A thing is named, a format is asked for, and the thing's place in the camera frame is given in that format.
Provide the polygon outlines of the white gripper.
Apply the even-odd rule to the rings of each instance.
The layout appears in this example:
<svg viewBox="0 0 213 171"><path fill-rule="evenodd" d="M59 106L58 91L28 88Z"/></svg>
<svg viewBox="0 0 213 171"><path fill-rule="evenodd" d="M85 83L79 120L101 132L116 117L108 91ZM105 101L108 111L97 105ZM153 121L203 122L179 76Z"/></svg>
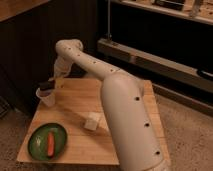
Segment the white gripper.
<svg viewBox="0 0 213 171"><path fill-rule="evenodd" d="M49 80L53 81L57 78L67 77L70 72L71 63L69 61L66 61L64 58L58 56L54 63L53 75L49 78Z"/></svg>

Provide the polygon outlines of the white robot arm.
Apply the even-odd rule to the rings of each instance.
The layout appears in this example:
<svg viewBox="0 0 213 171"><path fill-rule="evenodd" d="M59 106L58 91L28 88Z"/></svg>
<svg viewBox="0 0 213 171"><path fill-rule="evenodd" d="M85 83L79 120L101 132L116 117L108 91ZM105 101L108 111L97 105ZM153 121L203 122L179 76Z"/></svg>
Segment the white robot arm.
<svg viewBox="0 0 213 171"><path fill-rule="evenodd" d="M100 99L122 171L171 171L144 104L144 88L127 71L83 51L78 39L59 40L54 76L76 64L101 81Z"/></svg>

